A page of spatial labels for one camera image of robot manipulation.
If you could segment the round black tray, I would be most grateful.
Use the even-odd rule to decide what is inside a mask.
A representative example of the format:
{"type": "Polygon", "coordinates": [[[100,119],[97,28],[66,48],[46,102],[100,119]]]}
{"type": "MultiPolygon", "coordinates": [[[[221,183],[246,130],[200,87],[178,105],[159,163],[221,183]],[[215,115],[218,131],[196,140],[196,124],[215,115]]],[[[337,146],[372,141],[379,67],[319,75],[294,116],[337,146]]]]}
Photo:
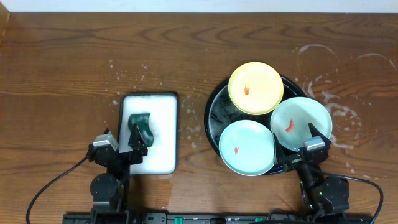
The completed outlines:
{"type": "MultiPolygon", "coordinates": [[[[307,97],[305,92],[292,80],[283,75],[281,75],[281,78],[284,85],[284,95],[282,97],[282,101],[294,97],[307,97]]],[[[231,123],[239,120],[253,120],[263,124],[269,130],[271,130],[270,120],[272,112],[258,116],[242,112],[237,107],[235,107],[229,97],[228,83],[229,78],[222,81],[213,90],[206,103],[204,115],[206,136],[213,150],[220,158],[220,150],[218,147],[220,136],[223,130],[231,123]]],[[[267,171],[263,175],[276,175],[283,172],[283,165],[276,163],[269,171],[267,171]]]]}

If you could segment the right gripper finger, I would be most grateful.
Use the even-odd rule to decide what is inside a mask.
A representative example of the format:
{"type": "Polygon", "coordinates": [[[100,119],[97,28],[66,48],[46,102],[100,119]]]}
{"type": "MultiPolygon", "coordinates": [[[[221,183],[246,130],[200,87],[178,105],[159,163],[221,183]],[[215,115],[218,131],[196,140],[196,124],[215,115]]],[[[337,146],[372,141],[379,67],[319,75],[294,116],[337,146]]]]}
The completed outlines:
{"type": "Polygon", "coordinates": [[[308,128],[310,130],[312,137],[319,136],[319,137],[321,137],[321,139],[323,140],[323,142],[325,144],[331,143],[331,141],[326,136],[324,136],[321,132],[319,132],[319,130],[312,123],[308,123],[308,128]]]}
{"type": "Polygon", "coordinates": [[[275,150],[274,164],[284,164],[285,163],[284,150],[275,133],[273,133],[273,138],[274,138],[274,150],[275,150]]]}

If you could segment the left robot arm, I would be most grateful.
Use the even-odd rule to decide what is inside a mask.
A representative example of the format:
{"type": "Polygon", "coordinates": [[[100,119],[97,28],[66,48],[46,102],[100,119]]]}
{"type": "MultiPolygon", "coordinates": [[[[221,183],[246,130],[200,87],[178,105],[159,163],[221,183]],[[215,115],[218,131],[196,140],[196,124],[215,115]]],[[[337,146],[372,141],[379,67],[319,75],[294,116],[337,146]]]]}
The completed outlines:
{"type": "Polygon", "coordinates": [[[106,172],[97,175],[90,185],[91,223],[141,222],[140,215],[128,205],[130,166],[143,163],[148,153],[137,124],[132,125],[127,145],[131,150],[120,152],[118,142],[107,129],[88,146],[88,160],[106,168],[106,172]]]}

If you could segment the white rectangular foam tray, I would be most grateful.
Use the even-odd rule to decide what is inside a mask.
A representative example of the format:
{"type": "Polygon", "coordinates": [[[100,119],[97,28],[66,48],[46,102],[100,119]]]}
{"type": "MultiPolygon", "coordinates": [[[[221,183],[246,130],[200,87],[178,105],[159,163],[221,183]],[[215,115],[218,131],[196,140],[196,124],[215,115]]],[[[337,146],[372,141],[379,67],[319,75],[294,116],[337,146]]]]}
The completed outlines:
{"type": "Polygon", "coordinates": [[[132,175],[167,175],[177,166],[178,99],[173,93],[134,93],[121,99],[118,143],[120,152],[131,151],[128,119],[132,114],[149,114],[147,124],[154,142],[143,162],[130,168],[132,175]]]}

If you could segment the light green plate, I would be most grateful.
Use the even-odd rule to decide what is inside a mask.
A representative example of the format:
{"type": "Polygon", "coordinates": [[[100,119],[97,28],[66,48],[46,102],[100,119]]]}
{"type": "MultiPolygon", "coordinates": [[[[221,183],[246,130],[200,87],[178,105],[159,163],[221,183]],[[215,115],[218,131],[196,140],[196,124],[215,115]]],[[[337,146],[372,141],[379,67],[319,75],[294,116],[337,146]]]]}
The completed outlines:
{"type": "Polygon", "coordinates": [[[312,137],[309,123],[325,137],[331,136],[333,123],[328,110],[311,98],[293,97],[275,108],[271,114],[270,127],[283,147],[298,151],[304,147],[304,141],[312,137]]]}
{"type": "Polygon", "coordinates": [[[219,152],[232,171],[250,177],[265,174],[275,163],[273,134],[263,124],[252,120],[228,125],[221,133],[219,152]]]}

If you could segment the green sponge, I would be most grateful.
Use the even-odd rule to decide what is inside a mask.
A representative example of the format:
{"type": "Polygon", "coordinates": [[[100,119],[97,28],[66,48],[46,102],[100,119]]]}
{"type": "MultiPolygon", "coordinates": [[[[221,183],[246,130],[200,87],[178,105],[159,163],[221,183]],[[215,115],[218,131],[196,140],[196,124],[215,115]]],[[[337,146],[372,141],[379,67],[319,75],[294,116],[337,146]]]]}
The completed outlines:
{"type": "Polygon", "coordinates": [[[133,129],[133,124],[137,124],[141,136],[147,147],[152,147],[154,143],[154,135],[149,127],[150,113],[132,114],[128,119],[128,128],[130,131],[133,129]]]}

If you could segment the light green plate front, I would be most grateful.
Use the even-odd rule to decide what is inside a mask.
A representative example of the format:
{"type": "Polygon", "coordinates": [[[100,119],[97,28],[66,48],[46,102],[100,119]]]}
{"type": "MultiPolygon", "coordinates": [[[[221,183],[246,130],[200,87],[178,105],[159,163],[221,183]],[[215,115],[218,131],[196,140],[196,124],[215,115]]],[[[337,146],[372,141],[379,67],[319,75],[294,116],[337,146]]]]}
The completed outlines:
{"type": "Polygon", "coordinates": [[[250,177],[265,174],[275,163],[273,134],[263,124],[252,120],[228,125],[221,133],[219,152],[232,171],[250,177]]]}

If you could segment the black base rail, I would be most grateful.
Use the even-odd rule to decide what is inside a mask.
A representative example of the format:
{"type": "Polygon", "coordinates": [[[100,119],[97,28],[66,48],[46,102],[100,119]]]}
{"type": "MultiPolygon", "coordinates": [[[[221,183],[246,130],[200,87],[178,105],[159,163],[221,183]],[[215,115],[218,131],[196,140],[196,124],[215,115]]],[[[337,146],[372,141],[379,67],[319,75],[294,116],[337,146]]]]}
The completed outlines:
{"type": "Polygon", "coordinates": [[[90,215],[65,214],[63,224],[90,223],[132,223],[132,224],[269,224],[269,223],[370,223],[371,217],[342,215],[320,217],[316,220],[302,218],[293,214],[273,213],[270,215],[189,215],[166,213],[145,213],[132,217],[129,215],[90,215]]]}

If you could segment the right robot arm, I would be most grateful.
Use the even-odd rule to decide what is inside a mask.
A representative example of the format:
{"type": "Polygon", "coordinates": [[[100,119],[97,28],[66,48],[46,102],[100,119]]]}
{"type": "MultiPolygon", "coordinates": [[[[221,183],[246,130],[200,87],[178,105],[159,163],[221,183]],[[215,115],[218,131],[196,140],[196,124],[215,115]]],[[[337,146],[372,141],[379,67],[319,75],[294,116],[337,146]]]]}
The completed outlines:
{"type": "Polygon", "coordinates": [[[277,164],[284,172],[296,171],[300,178],[305,215],[312,221],[349,209],[349,183],[341,177],[325,175],[320,163],[328,158],[331,141],[308,123],[311,138],[304,141],[298,152],[285,155],[280,139],[273,135],[277,164]]]}

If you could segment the yellow plate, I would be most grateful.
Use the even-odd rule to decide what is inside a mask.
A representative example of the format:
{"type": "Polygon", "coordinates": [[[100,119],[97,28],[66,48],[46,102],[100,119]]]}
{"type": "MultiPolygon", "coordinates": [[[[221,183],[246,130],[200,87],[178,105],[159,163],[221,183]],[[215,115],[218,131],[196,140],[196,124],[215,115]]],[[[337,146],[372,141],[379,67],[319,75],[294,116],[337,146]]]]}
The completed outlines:
{"type": "Polygon", "coordinates": [[[248,62],[239,66],[230,76],[228,94],[239,110],[251,115],[271,112],[282,101],[282,77],[270,65],[248,62]]]}

